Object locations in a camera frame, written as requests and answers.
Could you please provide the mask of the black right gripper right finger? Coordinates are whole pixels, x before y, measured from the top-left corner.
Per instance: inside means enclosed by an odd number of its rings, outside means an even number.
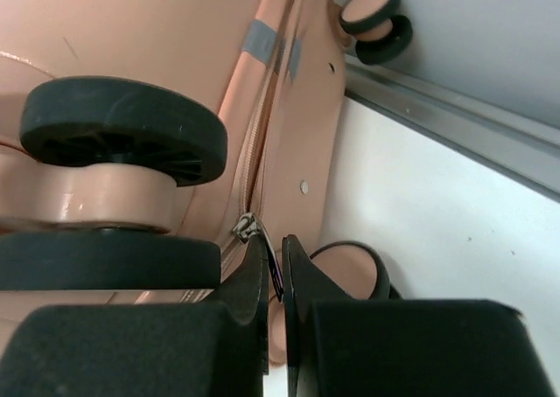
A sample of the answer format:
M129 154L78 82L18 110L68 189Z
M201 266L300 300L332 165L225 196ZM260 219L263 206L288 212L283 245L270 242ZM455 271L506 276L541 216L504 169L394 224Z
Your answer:
M356 300L283 239L291 396L551 396L520 313L488 300Z

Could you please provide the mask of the pink suitcase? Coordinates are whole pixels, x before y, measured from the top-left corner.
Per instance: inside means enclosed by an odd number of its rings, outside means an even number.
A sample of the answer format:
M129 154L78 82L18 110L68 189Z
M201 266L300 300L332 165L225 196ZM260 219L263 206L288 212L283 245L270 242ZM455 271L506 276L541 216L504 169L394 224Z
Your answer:
M1 344L53 306L192 308L265 246L266 363L287 361L281 241L318 248L345 51L412 36L401 0L1 0Z

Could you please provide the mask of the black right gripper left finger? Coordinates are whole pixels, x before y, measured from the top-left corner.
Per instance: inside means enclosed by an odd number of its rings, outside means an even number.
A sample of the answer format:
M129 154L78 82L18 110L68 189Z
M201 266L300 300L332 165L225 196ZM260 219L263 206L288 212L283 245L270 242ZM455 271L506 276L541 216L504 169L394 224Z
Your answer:
M33 311L1 359L4 396L260 396L268 369L268 256L198 303L50 306Z

